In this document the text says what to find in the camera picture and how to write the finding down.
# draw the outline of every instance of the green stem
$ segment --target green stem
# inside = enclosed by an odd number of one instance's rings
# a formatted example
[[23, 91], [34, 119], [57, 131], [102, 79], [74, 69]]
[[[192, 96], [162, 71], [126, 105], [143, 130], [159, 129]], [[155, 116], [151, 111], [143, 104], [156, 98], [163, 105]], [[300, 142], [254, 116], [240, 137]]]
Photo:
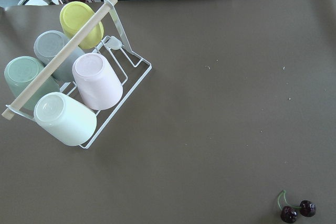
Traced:
[[280, 193], [279, 196], [278, 196], [278, 206], [279, 206], [280, 210], [282, 210], [282, 207], [280, 206], [280, 197], [281, 197], [282, 195], [283, 195], [283, 199], [285, 200], [285, 203], [287, 204], [287, 206], [290, 206], [290, 207], [292, 207], [292, 208], [294, 208], [294, 209], [301, 209], [301, 207], [294, 207], [294, 206], [288, 204], [288, 202], [287, 202], [287, 200], [286, 200], [286, 190], [282, 190], [281, 193]]

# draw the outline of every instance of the wooden dowel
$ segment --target wooden dowel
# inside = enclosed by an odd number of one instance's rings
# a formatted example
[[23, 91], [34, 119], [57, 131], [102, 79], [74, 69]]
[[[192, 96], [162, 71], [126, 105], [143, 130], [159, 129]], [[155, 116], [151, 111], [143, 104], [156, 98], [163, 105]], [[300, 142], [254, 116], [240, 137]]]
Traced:
[[[108, 0], [114, 6], [118, 0]], [[10, 104], [16, 110], [20, 110], [30, 97], [41, 87], [41, 85], [54, 73], [71, 52], [91, 32], [91, 30], [105, 17], [111, 7], [104, 3], [97, 12], [82, 26], [82, 28], [70, 39], [70, 41], [56, 54], [52, 61], [37, 75], [37, 77], [21, 92], [21, 94]], [[11, 120], [15, 113], [6, 109], [2, 116]]]

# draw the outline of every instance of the pink cup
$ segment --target pink cup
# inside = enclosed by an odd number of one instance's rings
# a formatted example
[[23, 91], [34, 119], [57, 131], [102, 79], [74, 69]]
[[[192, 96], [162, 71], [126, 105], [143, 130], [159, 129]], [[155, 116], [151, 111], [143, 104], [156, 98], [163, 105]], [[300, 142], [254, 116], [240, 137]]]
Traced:
[[94, 110], [116, 105], [122, 97], [122, 85], [107, 59], [96, 53], [80, 56], [72, 66], [84, 104]]

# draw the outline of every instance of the dark red cherry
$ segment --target dark red cherry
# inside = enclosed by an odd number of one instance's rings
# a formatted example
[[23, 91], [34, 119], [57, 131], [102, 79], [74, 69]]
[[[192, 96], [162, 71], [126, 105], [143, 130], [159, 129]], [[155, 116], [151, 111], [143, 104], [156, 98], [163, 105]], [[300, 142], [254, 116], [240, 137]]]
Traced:
[[295, 209], [290, 206], [285, 206], [281, 211], [281, 219], [286, 223], [294, 223], [298, 214]]
[[305, 217], [312, 217], [316, 213], [315, 204], [308, 200], [301, 201], [300, 207], [301, 207], [300, 213]]

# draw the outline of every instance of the table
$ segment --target table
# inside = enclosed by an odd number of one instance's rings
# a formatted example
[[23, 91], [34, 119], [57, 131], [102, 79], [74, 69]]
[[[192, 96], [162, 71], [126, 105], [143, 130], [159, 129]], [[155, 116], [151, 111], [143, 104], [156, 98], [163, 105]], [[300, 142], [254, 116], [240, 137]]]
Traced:
[[[61, 29], [61, 8], [1, 9], [2, 71]], [[116, 9], [153, 70], [88, 150], [0, 119], [1, 223], [283, 223], [283, 189], [317, 205], [296, 223], [334, 222], [336, 0]], [[13, 96], [0, 85], [5, 109]]]

